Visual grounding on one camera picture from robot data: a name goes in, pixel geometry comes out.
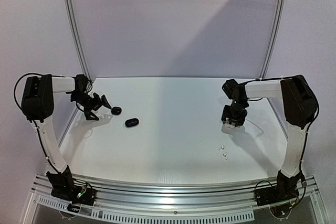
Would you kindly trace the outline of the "small black charging case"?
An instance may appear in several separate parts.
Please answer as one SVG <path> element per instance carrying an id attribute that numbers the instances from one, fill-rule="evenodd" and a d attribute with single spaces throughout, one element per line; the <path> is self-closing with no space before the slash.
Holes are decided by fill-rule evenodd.
<path id="1" fill-rule="evenodd" d="M 127 128 L 135 127 L 139 124 L 139 119 L 137 118 L 127 119 L 124 124 Z"/>

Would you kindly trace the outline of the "black oval charging case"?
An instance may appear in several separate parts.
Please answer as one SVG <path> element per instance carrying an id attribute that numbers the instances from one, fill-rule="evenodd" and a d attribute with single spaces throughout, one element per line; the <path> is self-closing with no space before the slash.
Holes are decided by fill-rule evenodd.
<path id="1" fill-rule="evenodd" d="M 114 106 L 111 109 L 111 114 L 112 115 L 120 115 L 121 112 L 122 112 L 122 109 L 120 107 L 118 107 L 118 106 Z"/>

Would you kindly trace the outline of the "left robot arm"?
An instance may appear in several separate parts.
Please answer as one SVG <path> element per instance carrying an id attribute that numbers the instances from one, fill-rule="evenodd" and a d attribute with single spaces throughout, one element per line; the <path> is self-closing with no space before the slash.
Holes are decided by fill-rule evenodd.
<path id="1" fill-rule="evenodd" d="M 95 115 L 101 107 L 111 109 L 105 95 L 90 94 L 91 81 L 84 75 L 75 77 L 55 76 L 52 74 L 25 74 L 26 78 L 22 101 L 18 105 L 30 122 L 39 140 L 47 162 L 48 178 L 53 197 L 70 201 L 74 204 L 93 205 L 97 190 L 89 182 L 79 181 L 72 175 L 56 139 L 53 113 L 54 95 L 66 93 L 70 101 L 82 107 L 87 121 L 97 121 Z"/>

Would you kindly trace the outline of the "small white charging case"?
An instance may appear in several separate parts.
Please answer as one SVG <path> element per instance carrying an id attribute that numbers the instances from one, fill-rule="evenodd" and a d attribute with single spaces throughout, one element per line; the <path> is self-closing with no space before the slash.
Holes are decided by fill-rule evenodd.
<path id="1" fill-rule="evenodd" d="M 234 124 L 234 123 L 231 124 L 231 123 L 229 123 L 229 122 L 225 122 L 225 123 L 224 123 L 224 126 L 227 127 L 227 128 L 229 128 L 229 129 L 234 129 L 234 128 L 235 128 L 235 124 Z"/>

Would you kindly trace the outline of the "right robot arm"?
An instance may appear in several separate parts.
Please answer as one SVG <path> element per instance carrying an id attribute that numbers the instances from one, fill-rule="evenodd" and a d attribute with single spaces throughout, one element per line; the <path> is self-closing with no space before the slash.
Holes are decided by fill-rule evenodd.
<path id="1" fill-rule="evenodd" d="M 318 100 L 304 76 L 251 80 L 238 83 L 235 79 L 225 81 L 222 90 L 231 100 L 225 105 L 222 122 L 228 127 L 239 127 L 245 122 L 247 107 L 252 99 L 282 99 L 285 119 L 289 124 L 285 159 L 277 174 L 277 184 L 260 196 L 282 201 L 295 196 L 298 181 L 303 180 L 302 160 L 308 132 L 319 112 Z"/>

